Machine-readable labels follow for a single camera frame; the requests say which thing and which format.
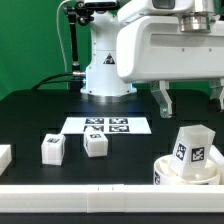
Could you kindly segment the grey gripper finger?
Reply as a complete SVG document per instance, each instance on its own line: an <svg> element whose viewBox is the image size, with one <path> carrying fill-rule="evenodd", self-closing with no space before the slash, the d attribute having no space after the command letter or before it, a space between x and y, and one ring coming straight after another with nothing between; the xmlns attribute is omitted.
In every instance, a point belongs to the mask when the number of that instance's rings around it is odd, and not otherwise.
<svg viewBox="0 0 224 224"><path fill-rule="evenodd" d="M224 111L224 79L211 80L210 89L210 108L216 112Z"/></svg>

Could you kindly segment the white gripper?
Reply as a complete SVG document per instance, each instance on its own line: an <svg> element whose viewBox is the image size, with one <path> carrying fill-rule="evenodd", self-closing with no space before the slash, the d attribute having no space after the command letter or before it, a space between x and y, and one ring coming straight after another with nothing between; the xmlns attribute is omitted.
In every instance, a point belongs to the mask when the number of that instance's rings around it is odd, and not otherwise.
<svg viewBox="0 0 224 224"><path fill-rule="evenodd" d="M118 11L118 75L125 82L152 81L162 118L173 116L165 80L224 77L218 6L219 0L131 0Z"/></svg>

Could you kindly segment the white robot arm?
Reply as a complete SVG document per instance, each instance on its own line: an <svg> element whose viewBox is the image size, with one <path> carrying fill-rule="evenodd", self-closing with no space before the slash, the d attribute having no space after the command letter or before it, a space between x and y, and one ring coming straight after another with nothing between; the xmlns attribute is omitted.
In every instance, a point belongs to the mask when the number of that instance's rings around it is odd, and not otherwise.
<svg viewBox="0 0 224 224"><path fill-rule="evenodd" d="M210 80L224 110L224 21L214 0L84 0L92 59L84 92L119 97L133 83L150 82L165 117L171 81Z"/></svg>

